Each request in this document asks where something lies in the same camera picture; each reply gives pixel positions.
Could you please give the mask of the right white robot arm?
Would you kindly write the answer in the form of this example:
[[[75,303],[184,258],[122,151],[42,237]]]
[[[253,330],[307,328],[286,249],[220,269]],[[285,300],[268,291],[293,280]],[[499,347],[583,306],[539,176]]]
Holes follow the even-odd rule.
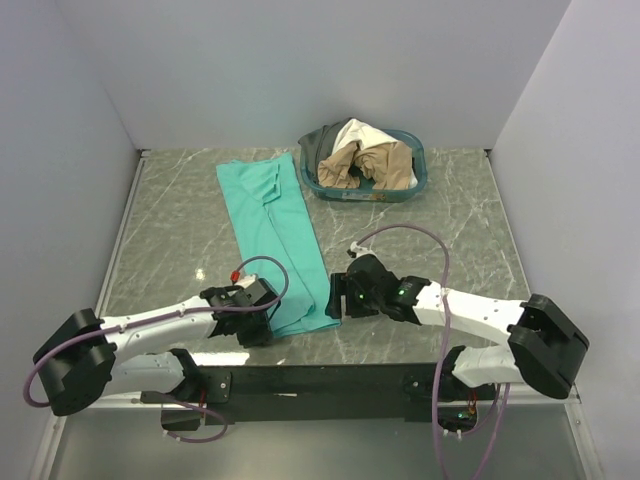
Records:
[[[435,281],[387,270],[373,254],[357,257],[329,277],[325,312],[334,319],[383,314],[419,326],[449,326],[489,341],[487,347],[458,345],[445,355],[439,374],[444,395],[460,399],[489,384],[526,384],[558,400],[568,398],[589,349],[584,333],[544,295],[500,300]]]

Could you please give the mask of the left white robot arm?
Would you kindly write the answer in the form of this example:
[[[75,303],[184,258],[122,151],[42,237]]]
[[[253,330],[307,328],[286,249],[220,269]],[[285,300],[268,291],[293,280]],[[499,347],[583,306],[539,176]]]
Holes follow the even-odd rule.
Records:
[[[269,311],[279,302],[273,287],[252,275],[244,285],[211,287],[149,312],[98,317],[82,309],[33,357],[47,397],[41,405],[63,417],[121,393],[205,399],[205,375],[182,343],[234,336],[243,347],[263,344],[272,337]]]

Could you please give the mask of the teal t shirt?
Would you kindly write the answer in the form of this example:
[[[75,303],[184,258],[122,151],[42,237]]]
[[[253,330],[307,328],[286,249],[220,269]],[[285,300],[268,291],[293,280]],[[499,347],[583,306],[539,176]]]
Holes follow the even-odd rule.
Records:
[[[330,284],[294,160],[285,153],[216,167],[241,258],[269,256],[283,265],[289,286],[270,326],[276,337],[341,324],[325,313]]]

